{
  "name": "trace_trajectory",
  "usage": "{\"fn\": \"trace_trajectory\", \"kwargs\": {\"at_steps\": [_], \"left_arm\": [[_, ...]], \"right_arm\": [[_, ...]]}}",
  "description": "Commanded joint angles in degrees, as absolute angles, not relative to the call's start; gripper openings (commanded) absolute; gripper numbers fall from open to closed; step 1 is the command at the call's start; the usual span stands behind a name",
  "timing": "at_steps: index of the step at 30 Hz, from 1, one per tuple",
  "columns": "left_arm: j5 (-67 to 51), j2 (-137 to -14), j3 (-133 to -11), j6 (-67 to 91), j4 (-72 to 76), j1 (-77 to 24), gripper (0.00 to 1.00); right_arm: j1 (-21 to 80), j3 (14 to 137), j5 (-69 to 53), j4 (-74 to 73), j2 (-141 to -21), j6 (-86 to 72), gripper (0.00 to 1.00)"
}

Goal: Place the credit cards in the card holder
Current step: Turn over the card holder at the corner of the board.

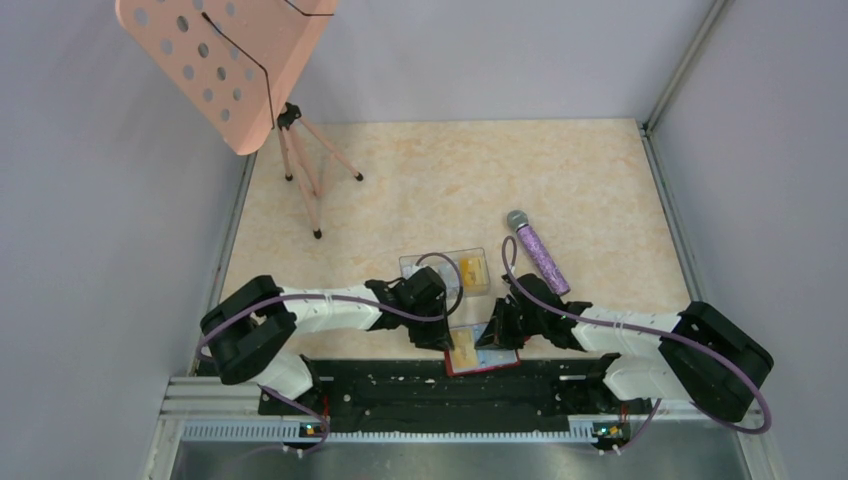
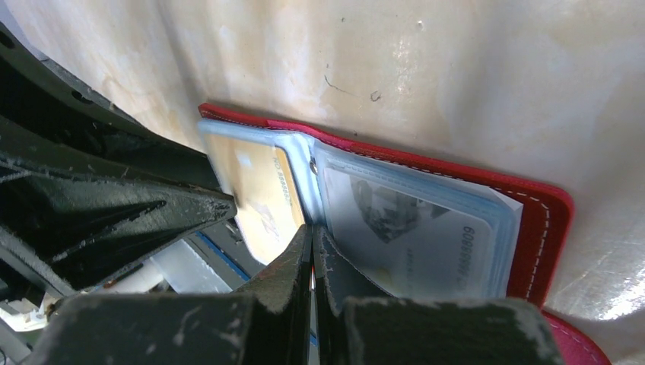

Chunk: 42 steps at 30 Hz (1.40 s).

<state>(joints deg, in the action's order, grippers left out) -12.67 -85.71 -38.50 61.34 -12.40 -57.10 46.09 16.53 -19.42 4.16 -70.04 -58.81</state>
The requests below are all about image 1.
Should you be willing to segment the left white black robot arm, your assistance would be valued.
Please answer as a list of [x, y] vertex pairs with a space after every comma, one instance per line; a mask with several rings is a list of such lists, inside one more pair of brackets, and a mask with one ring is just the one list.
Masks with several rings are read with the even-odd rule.
[[214, 364], [222, 384], [254, 383], [303, 414], [317, 407], [321, 388], [309, 361], [285, 350], [291, 337], [404, 327], [415, 347], [445, 352], [453, 347], [448, 316], [446, 285], [430, 267], [329, 290], [285, 290], [260, 275], [201, 319], [197, 355]]

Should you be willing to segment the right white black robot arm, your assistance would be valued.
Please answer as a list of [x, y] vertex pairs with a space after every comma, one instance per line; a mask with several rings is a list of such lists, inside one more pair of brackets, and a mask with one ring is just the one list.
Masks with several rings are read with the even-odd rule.
[[589, 404], [600, 412], [651, 398], [686, 401], [736, 423], [757, 402], [754, 392], [774, 367], [764, 347], [703, 301], [680, 312], [647, 314], [563, 301], [534, 274], [508, 285], [477, 349], [517, 350], [539, 335], [560, 349], [610, 356], [586, 385]]

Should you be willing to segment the red leather card holder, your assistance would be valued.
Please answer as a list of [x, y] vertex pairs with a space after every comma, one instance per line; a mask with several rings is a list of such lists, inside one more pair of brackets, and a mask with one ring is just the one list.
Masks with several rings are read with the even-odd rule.
[[450, 328], [454, 347], [445, 353], [446, 373], [449, 377], [511, 368], [521, 363], [516, 350], [477, 349], [476, 341], [482, 338], [485, 328], [483, 323]]

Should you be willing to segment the white credit card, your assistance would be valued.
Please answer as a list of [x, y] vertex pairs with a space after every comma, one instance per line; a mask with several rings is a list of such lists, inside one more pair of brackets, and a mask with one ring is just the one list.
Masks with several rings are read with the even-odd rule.
[[516, 350], [507, 349], [501, 342], [496, 329], [488, 324], [478, 328], [475, 349], [481, 364], [486, 367], [506, 367], [520, 362]]

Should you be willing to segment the clear plastic card tray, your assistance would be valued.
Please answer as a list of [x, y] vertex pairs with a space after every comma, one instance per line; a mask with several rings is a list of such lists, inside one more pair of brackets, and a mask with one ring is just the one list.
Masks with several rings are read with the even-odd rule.
[[438, 254], [413, 254], [399, 258], [404, 278], [424, 266], [432, 268], [446, 285], [447, 297], [455, 299], [460, 290], [467, 297], [487, 295], [491, 281], [483, 248], [454, 250]]

